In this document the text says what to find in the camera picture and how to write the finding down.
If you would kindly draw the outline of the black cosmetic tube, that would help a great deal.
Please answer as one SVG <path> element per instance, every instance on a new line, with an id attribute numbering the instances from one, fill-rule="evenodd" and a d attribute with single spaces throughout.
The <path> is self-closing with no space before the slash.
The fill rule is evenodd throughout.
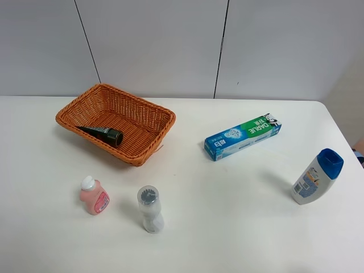
<path id="1" fill-rule="evenodd" d="M 123 133 L 111 127 L 77 126 L 77 128 L 114 148 L 117 148 L 123 141 Z"/>

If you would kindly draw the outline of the orange wicker basket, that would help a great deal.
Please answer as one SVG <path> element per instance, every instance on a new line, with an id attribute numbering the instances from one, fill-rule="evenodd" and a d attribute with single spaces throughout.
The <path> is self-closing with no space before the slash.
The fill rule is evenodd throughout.
<path id="1" fill-rule="evenodd" d="M 176 116 L 169 109 L 109 84 L 96 84 L 61 109 L 55 120 L 123 162 L 139 167 L 158 150 Z M 112 147 L 81 127 L 111 127 L 123 134 L 123 140 Z"/>

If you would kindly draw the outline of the blue green toothpaste box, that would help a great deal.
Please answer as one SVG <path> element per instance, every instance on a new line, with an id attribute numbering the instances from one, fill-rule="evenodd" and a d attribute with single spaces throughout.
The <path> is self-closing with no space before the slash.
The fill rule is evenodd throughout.
<path id="1" fill-rule="evenodd" d="M 209 136 L 204 149 L 216 162 L 278 134 L 282 124 L 270 113 Z"/>

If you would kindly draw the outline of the blue object at edge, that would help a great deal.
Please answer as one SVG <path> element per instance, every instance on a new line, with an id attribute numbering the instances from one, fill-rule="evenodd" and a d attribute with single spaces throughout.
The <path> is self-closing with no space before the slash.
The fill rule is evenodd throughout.
<path id="1" fill-rule="evenodd" d="M 356 158 L 358 159 L 358 161 L 360 162 L 360 164 L 363 166 L 364 156 L 354 148 L 352 149 L 352 151 L 354 152 L 354 154 L 355 154 Z"/>

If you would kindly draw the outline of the clear white salt grinder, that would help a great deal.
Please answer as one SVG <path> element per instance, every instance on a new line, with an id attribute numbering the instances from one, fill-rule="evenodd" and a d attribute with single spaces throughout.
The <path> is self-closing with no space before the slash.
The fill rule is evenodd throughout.
<path id="1" fill-rule="evenodd" d="M 151 185 L 144 186 L 138 191 L 137 199 L 145 230 L 152 234 L 160 233 L 164 220 L 159 191 Z"/>

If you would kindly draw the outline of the pink lotion bottle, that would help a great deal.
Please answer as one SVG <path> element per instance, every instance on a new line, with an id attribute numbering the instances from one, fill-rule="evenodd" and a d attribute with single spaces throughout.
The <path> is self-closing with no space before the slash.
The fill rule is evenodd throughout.
<path id="1" fill-rule="evenodd" d="M 98 180 L 87 176 L 81 182 L 80 201 L 89 214 L 98 215 L 108 206 L 110 197 Z"/>

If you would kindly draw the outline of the white blue shampoo bottle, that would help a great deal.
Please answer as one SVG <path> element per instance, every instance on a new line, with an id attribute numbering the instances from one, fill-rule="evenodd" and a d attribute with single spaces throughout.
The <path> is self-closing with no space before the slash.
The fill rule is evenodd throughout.
<path id="1" fill-rule="evenodd" d="M 322 197 L 334 184 L 344 165 L 335 151 L 325 148 L 292 186 L 292 198 L 299 204 L 309 204 Z"/>

